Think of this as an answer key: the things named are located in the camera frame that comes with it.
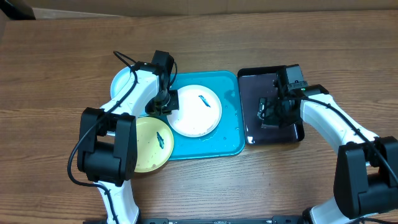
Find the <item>yellow plate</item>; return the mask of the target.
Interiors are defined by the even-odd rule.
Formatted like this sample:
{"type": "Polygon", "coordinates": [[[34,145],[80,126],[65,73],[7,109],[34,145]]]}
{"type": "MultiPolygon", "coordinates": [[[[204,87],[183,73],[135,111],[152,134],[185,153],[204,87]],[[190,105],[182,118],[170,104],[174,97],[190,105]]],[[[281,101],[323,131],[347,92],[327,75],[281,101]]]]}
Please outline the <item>yellow plate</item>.
{"type": "Polygon", "coordinates": [[[141,117],[137,120],[137,163],[135,172],[152,172],[162,167],[174,149],[174,136],[160,119],[141,117]]]}

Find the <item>white plate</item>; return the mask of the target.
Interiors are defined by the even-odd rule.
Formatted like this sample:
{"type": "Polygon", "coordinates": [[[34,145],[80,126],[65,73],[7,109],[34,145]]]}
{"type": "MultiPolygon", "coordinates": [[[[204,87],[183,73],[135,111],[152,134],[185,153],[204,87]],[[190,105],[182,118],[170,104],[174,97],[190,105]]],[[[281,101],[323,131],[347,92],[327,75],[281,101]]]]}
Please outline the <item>white plate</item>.
{"type": "Polygon", "coordinates": [[[222,106],[215,92],[202,85],[187,85],[179,88],[177,93],[179,109],[167,115],[174,131],[189,138],[198,138],[217,127],[222,106]]]}

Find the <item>brown cardboard backdrop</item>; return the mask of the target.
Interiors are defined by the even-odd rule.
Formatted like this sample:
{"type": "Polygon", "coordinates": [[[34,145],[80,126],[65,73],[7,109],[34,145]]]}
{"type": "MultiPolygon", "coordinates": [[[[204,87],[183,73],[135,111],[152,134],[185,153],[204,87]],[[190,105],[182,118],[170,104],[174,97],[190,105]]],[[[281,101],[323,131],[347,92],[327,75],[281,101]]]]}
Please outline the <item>brown cardboard backdrop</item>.
{"type": "Polygon", "coordinates": [[[397,9],[397,0],[24,0],[1,1],[1,15],[14,19],[88,16],[186,16],[268,12],[397,9]]]}

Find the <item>teal plastic tray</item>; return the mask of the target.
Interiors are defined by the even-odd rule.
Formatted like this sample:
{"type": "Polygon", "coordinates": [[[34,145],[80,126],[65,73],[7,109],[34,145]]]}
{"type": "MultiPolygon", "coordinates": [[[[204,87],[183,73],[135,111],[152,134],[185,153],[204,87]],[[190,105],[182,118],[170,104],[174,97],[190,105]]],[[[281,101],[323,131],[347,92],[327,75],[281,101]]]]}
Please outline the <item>teal plastic tray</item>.
{"type": "Polygon", "coordinates": [[[217,127],[207,135],[189,138],[173,130],[167,115],[146,116],[165,122],[174,136],[171,161],[233,156],[244,147],[243,119],[236,75],[229,71],[181,73],[173,90],[187,85],[202,85],[216,93],[221,101],[222,116],[217,127]]]}

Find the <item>light blue plate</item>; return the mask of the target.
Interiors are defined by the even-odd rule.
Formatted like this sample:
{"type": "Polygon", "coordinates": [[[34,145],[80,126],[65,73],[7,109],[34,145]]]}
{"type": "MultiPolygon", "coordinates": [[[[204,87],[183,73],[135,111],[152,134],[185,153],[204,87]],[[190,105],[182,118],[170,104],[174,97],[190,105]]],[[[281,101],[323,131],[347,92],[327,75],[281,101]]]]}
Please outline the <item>light blue plate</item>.
{"type": "Polygon", "coordinates": [[[113,78],[110,88],[111,98],[121,98],[132,87],[135,76],[129,67],[123,68],[113,78]]]}

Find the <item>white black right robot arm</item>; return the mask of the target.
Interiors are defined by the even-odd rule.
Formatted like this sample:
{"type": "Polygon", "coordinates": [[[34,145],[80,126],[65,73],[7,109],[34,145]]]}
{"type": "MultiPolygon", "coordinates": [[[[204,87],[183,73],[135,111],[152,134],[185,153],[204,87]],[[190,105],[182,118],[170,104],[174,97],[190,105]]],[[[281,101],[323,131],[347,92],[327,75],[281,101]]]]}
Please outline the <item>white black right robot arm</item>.
{"type": "Polygon", "coordinates": [[[337,155],[333,197],[306,209],[302,223],[364,223],[397,209],[397,139],[367,130],[321,85],[278,88],[259,99],[264,126],[307,123],[337,155]]]}

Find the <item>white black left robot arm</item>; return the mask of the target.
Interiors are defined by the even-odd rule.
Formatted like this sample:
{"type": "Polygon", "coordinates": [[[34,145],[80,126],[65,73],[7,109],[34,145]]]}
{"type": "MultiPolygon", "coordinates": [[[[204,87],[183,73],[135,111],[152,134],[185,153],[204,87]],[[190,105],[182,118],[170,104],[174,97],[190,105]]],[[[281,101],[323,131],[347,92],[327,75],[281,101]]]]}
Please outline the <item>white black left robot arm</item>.
{"type": "Polygon", "coordinates": [[[171,56],[150,63],[134,62],[128,67],[127,81],[118,94],[101,108],[87,107],[80,120],[79,140],[70,154],[72,161],[87,176],[85,187],[102,194],[108,213],[106,223],[138,223],[140,211],[132,195],[131,179],[137,163],[136,121],[142,112],[171,114],[179,108],[178,96],[170,86],[177,64],[171,56]]]}

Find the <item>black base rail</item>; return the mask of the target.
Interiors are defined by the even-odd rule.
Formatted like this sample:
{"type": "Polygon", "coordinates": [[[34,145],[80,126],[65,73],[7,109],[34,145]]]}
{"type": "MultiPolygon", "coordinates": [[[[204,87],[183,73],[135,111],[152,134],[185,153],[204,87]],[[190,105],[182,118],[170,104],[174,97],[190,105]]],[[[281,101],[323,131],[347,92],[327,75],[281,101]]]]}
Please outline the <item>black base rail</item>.
{"type": "Polygon", "coordinates": [[[230,220],[210,220],[210,219],[185,219],[169,220],[167,218],[139,218],[138,224],[304,224],[302,216],[276,215],[272,218],[239,218],[230,220]]]}

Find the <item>black plastic tray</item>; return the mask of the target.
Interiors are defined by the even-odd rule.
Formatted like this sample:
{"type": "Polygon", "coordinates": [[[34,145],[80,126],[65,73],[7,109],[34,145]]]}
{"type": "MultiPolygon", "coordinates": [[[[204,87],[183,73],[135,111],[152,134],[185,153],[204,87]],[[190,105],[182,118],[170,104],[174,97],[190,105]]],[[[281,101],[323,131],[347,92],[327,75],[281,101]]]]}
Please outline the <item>black plastic tray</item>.
{"type": "Polygon", "coordinates": [[[277,143],[293,143],[304,139],[302,123],[291,124],[286,128],[272,124],[262,127],[260,114],[264,108],[261,99],[277,95],[274,82],[280,72],[301,75],[299,65],[279,65],[272,67],[242,68],[238,72],[239,94],[244,121],[246,143],[264,145],[277,143]]]}

